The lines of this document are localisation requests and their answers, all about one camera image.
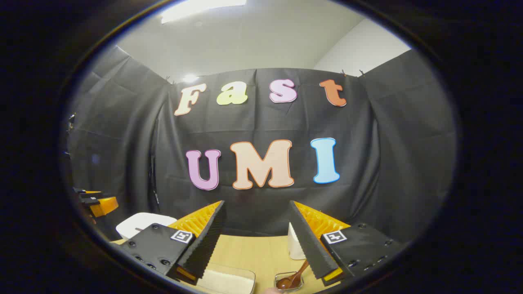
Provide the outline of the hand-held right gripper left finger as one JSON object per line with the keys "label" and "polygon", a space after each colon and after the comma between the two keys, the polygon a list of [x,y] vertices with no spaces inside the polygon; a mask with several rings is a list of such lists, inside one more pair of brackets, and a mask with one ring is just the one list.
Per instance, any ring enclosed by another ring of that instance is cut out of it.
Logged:
{"label": "hand-held right gripper left finger", "polygon": [[171,225],[152,223],[120,247],[152,270],[195,285],[204,276],[225,220],[226,205],[221,200]]}

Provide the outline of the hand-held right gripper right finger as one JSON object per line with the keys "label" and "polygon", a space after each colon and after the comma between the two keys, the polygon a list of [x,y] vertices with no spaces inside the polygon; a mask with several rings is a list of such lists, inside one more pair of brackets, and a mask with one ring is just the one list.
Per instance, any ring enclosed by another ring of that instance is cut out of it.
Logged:
{"label": "hand-held right gripper right finger", "polygon": [[348,225],[293,200],[289,212],[306,260],[325,286],[366,278],[405,248],[369,224]]}

